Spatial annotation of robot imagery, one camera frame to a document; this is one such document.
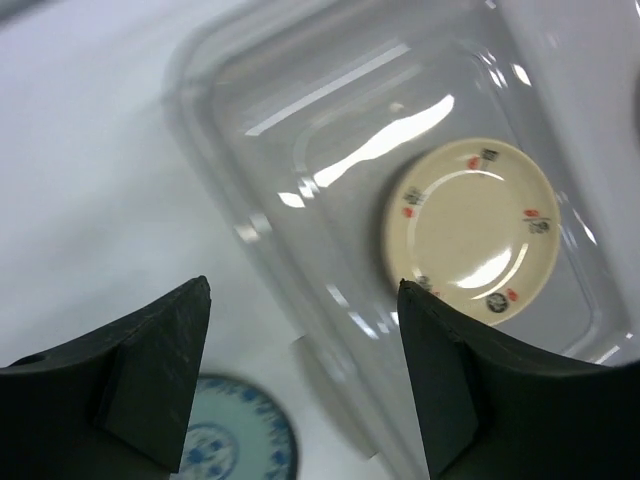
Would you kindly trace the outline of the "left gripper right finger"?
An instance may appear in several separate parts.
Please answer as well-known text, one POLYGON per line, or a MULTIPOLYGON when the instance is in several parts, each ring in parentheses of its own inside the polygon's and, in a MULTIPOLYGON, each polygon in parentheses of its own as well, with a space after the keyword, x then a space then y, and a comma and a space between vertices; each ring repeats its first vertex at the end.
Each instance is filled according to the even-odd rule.
POLYGON ((635 479, 639 366, 517 340, 415 282, 397 312, 433 479, 635 479))

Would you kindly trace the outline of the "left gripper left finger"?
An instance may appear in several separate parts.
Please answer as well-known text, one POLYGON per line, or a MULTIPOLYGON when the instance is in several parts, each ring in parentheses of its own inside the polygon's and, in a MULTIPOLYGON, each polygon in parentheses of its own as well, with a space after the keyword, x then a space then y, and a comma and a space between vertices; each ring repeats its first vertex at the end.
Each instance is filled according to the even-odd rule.
POLYGON ((179 469, 210 320, 199 276, 1 370, 4 479, 167 479, 179 469))

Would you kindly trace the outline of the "blue floral plate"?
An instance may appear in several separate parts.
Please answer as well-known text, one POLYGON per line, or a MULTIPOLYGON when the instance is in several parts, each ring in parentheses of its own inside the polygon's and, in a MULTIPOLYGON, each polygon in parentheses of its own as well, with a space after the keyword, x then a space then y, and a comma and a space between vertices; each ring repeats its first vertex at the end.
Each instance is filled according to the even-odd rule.
POLYGON ((237 377, 198 379, 173 479, 289 480, 298 470, 294 426, 271 395, 237 377))

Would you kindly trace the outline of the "cream plate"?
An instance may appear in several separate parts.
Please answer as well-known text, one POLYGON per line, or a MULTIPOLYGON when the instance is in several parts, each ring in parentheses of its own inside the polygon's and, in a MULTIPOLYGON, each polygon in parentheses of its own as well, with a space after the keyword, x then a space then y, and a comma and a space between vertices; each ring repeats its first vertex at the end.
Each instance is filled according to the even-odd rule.
POLYGON ((529 306, 560 250, 561 215, 540 167, 490 138, 419 157, 384 211, 390 282, 412 280, 454 309, 496 326, 529 306))

